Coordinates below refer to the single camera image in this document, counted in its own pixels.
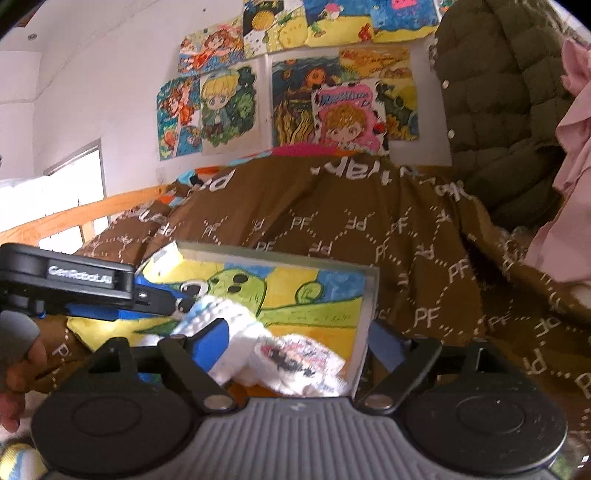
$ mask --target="painting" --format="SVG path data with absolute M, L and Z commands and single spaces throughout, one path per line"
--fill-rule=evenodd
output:
M 373 36 L 369 5 L 366 1 L 304 0 L 309 47 L 329 47 L 362 41 Z
M 260 149 L 256 63 L 201 77 L 203 152 Z
M 188 35 L 181 44 L 178 72 L 199 75 L 244 60 L 242 16 Z
M 456 0 L 437 0 L 439 16 L 442 17 L 454 3 L 456 3 Z
M 202 150 L 199 78 L 177 78 L 164 85 L 156 100 L 160 160 Z
M 418 139 L 417 87 L 412 78 L 378 82 L 378 100 L 384 104 L 388 139 Z
M 158 282 L 177 291 L 183 284 L 198 284 L 199 296 L 207 294 L 245 306 L 274 336 L 307 336 L 344 359 L 353 352 L 365 290 L 361 273 L 182 260 Z M 142 326 L 134 333 L 164 336 L 177 325 L 178 320 L 161 319 L 159 325 Z
M 312 96 L 316 142 L 387 154 L 385 107 L 377 97 L 377 83 L 369 79 L 316 90 Z
M 276 62 L 272 66 L 273 145 L 314 141 L 312 92 L 322 84 L 340 83 L 339 59 L 313 57 Z
M 302 0 L 249 0 L 244 5 L 247 59 L 305 45 L 308 24 Z
M 410 69 L 410 52 L 398 45 L 341 48 L 339 57 L 344 82 L 413 76 Z
M 378 100 L 384 104 L 388 139 L 418 139 L 417 88 L 407 48 L 343 48 L 340 51 L 343 81 L 376 78 Z
M 433 33 L 439 17 L 433 0 L 368 0 L 374 42 L 410 41 Z

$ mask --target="window frame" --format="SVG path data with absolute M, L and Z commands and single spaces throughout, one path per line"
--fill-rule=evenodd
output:
M 105 185 L 105 164 L 103 162 L 103 152 L 102 152 L 102 146 L 101 146 L 100 139 L 95 140 L 94 142 L 91 142 L 82 148 L 79 148 L 72 155 L 69 155 L 64 160 L 60 160 L 59 162 L 53 164 L 51 167 L 46 168 L 43 171 L 43 175 L 50 177 L 54 173 L 57 173 L 58 171 L 63 169 L 64 167 L 71 165 L 76 160 L 79 160 L 80 158 L 85 157 L 95 151 L 99 152 L 100 179 L 103 184 L 103 198 L 105 199 L 105 198 L 107 198 L 107 191 L 106 191 L 106 185 Z

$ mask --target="white wall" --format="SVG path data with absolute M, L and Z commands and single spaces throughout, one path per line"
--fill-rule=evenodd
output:
M 33 101 L 41 54 L 0 51 L 0 180 L 29 178 L 33 167 Z
M 242 0 L 76 0 L 47 38 L 41 61 L 35 172 L 100 138 L 106 191 L 113 195 L 254 153 L 158 158 L 156 95 L 176 77 L 182 39 L 241 12 Z M 439 81 L 429 69 L 425 41 L 410 47 L 421 139 L 392 145 L 392 157 L 397 163 L 449 164 Z M 257 150 L 268 147 L 264 142 Z

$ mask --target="wooden railing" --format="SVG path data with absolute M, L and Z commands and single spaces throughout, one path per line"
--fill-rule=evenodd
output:
M 136 205 L 155 200 L 165 193 L 165 186 L 150 187 L 121 193 L 100 202 L 81 205 L 70 210 L 48 215 L 24 225 L 0 232 L 0 245 L 18 243 L 37 246 L 39 240 L 70 228 L 80 227 L 82 240 L 86 243 L 95 235 L 93 220 L 124 212 Z

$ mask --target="finger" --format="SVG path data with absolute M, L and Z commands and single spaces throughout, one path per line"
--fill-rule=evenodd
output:
M 26 393 L 34 380 L 35 371 L 28 360 L 11 365 L 6 372 L 6 385 L 13 392 Z
M 0 422 L 2 425 L 9 420 L 19 420 L 25 411 L 25 395 L 13 392 L 0 395 Z
M 35 340 L 27 354 L 28 360 L 37 368 L 45 368 L 47 366 L 47 352 L 41 339 Z
M 4 430 L 8 433 L 16 433 L 21 427 L 21 422 L 19 420 L 0 418 L 0 426 L 4 427 Z

